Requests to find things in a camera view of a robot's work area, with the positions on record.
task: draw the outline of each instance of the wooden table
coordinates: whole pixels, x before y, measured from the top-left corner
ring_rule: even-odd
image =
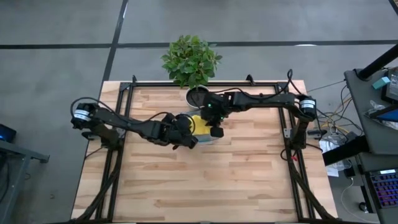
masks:
[[[302,80],[294,83],[305,92]],[[116,106],[119,84],[103,85],[100,99],[112,108]],[[274,93],[268,87],[242,89],[251,94]],[[135,87],[130,116],[147,119],[161,111],[187,111],[185,92],[175,87]],[[279,156],[284,148],[279,122],[276,108],[233,113],[223,123],[222,139],[192,150],[180,147],[173,151],[171,145],[156,146],[135,133],[127,133],[113,221],[296,221],[287,163]],[[99,146],[99,141],[90,142],[87,153]],[[336,217],[321,152],[307,147],[303,157],[311,190]],[[104,149],[85,161],[72,218],[81,215],[98,193],[105,158]],[[301,190],[300,198],[306,213]]]

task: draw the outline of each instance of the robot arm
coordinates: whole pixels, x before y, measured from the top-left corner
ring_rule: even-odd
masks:
[[[250,95],[243,91],[225,92],[219,95],[207,93],[203,105],[201,118],[207,121],[207,125],[212,126],[212,133],[215,133],[216,137],[223,136],[220,124],[232,112],[247,111],[250,108],[285,108],[298,118],[290,141],[292,149],[305,148],[307,126],[317,117],[316,101],[310,96],[293,93],[278,95]]]
[[[120,134],[115,129],[108,129],[105,124],[137,133],[143,139],[160,146],[173,144],[173,149],[178,146],[187,146],[190,149],[198,142],[192,136],[191,122],[186,116],[174,116],[167,113],[162,121],[139,121],[113,113],[99,107],[96,103],[80,103],[71,120],[75,129],[90,129],[101,138],[101,142],[111,148],[122,146]]]

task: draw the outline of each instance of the concrete floor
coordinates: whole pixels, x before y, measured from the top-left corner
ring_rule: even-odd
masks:
[[[122,0],[2,0],[2,44],[111,43]],[[388,0],[130,0],[120,36],[126,42],[170,42],[180,34],[207,41],[396,40],[397,15]],[[304,79],[307,89],[343,80],[343,72],[372,62],[391,45],[316,47],[217,47],[223,55],[216,80]],[[119,49],[110,80],[166,80],[165,49]],[[69,219],[87,142],[72,129],[70,103],[97,97],[109,49],[0,50],[0,123],[18,130],[16,143],[50,154],[33,163],[15,209],[14,223]],[[312,92],[322,111],[340,103],[343,83]],[[353,105],[345,115],[359,124]],[[343,210],[344,177],[330,178],[339,217],[360,221]],[[357,187],[345,195],[356,215]]]

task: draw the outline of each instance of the floor tile line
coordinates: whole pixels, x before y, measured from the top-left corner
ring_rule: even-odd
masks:
[[[115,34],[119,39],[121,29]],[[391,45],[398,44],[398,40],[298,40],[298,41],[229,41],[209,42],[217,47],[283,47],[283,46],[338,46],[338,45]],[[114,43],[111,44],[16,44],[0,45],[1,49],[111,49],[112,54],[116,49],[156,49],[167,48],[168,42],[149,43]]]
[[[116,48],[118,46],[120,33],[121,33],[121,30],[122,30],[124,16],[125,16],[125,13],[126,13],[126,10],[127,10],[128,2],[129,2],[129,0],[123,0],[122,6],[120,8],[119,17],[118,17],[118,23],[116,24],[116,28],[115,28],[115,31],[114,31],[113,40],[112,40],[112,46],[111,46],[111,50],[109,51],[108,59],[106,61],[106,66],[105,66],[104,75],[102,77],[102,82],[108,81],[109,77],[111,75],[113,60],[114,60],[114,56],[116,54]]]

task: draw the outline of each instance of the keyboard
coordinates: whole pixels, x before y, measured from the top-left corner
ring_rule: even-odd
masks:
[[[381,208],[398,207],[398,169],[370,172]]]

